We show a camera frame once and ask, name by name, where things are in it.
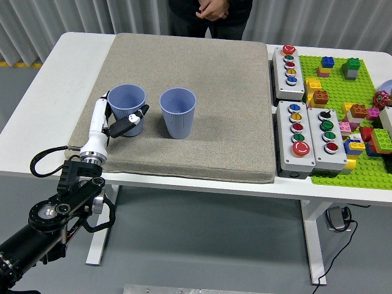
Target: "person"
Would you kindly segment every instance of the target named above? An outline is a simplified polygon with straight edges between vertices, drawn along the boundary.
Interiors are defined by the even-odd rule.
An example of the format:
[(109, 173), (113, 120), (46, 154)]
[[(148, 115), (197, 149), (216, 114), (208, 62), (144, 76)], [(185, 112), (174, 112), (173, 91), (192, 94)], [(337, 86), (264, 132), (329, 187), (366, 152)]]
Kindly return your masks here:
[(173, 36), (241, 40), (252, 0), (168, 0)]

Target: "red emergency stop button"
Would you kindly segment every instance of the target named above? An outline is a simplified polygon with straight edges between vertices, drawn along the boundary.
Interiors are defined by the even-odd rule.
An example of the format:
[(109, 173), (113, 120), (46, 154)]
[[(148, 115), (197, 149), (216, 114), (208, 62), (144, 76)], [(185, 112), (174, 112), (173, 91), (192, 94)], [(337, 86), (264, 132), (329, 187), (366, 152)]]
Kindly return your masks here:
[(311, 151), (309, 145), (304, 141), (298, 141), (293, 144), (293, 152), (297, 156), (305, 156)]
[(284, 55), (292, 55), (295, 52), (295, 47), (291, 45), (284, 45), (283, 46), (283, 54)]

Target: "white table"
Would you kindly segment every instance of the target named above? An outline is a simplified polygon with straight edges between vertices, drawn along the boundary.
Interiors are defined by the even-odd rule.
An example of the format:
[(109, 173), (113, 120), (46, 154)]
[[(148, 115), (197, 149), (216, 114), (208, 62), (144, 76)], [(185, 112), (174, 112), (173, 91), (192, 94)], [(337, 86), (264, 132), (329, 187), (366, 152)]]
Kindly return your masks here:
[[(32, 176), (29, 163), (37, 153), (68, 144), (114, 38), (115, 35), (69, 32), (59, 39), (0, 134), (0, 175)], [(272, 59), (274, 48), (274, 45), (268, 45), (269, 59)], [(363, 59), (376, 89), (384, 81), (392, 79), (392, 56), (386, 53), (310, 47), (297, 49), (300, 55)], [(50, 172), (64, 159), (63, 152), (51, 154), (37, 165), (37, 170)], [(310, 178), (275, 177), (273, 184), (243, 184), (186, 178), (179, 181), (175, 177), (127, 173), (104, 173), (102, 176), (112, 185), (301, 200), (314, 284), (324, 273), (316, 218), (332, 202), (392, 206), (392, 191), (335, 186), (326, 189), (312, 184)], [(115, 198), (118, 186), (114, 187)], [(104, 221), (105, 214), (107, 211), (104, 211), (99, 222)], [(87, 263), (99, 264), (105, 236), (106, 232), (94, 236)]]

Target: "gray mat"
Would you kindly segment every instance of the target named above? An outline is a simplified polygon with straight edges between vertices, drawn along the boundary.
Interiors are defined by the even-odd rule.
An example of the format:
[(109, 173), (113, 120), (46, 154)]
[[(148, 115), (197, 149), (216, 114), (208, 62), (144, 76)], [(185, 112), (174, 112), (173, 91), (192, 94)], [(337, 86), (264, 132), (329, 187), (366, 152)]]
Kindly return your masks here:
[[(71, 136), (83, 146), (96, 100), (117, 85), (146, 91), (150, 109), (134, 138), (111, 139), (105, 172), (271, 183), (275, 176), (266, 45), (118, 34)], [(192, 133), (172, 139), (159, 97), (183, 87), (197, 97)]]

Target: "push button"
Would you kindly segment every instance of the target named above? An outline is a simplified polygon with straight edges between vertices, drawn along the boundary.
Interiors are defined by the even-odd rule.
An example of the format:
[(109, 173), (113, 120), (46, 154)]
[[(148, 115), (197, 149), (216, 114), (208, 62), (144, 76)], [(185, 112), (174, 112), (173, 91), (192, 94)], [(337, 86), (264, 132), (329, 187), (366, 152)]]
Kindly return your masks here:
[(311, 151), (310, 146), (304, 141), (298, 141), (293, 144), (293, 152), (297, 156), (305, 156)]

